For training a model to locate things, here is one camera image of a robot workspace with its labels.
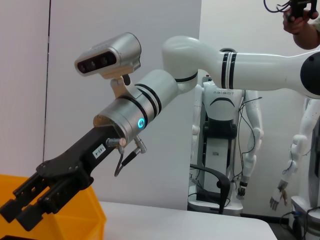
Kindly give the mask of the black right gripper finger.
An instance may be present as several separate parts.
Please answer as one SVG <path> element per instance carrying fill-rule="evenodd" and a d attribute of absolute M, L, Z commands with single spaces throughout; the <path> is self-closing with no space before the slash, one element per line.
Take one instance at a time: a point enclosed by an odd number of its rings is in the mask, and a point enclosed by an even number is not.
<path fill-rule="evenodd" d="M 36 197 L 41 197 L 42 192 L 54 184 L 54 179 L 33 174 L 13 191 L 14 199 L 9 199 L 0 207 L 0 214 L 11 223 L 39 223 L 43 216 L 50 212 L 41 202 L 31 204 Z"/>

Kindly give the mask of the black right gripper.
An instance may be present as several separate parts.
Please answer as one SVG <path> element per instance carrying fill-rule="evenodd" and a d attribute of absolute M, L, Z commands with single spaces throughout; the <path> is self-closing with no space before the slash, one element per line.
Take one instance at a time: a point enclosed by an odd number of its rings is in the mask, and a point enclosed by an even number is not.
<path fill-rule="evenodd" d="M 44 214 L 58 213 L 79 191 L 88 188 L 93 169 L 115 149 L 106 141 L 122 137 L 120 128 L 113 124 L 94 127 L 65 152 L 39 165 L 36 172 L 42 178 L 57 182 L 44 194 L 41 192 L 48 185 L 40 183 L 16 198 L 21 207 L 16 217 L 20 225 L 31 231 Z"/>

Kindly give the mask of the person's hand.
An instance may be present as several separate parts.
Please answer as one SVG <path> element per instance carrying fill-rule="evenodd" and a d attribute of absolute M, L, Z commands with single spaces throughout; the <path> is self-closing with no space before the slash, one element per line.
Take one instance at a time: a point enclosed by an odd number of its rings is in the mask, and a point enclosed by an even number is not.
<path fill-rule="evenodd" d="M 309 21 L 309 11 L 304 10 L 302 17 L 291 16 L 291 10 L 283 13 L 283 29 L 293 35 L 298 35 Z"/>

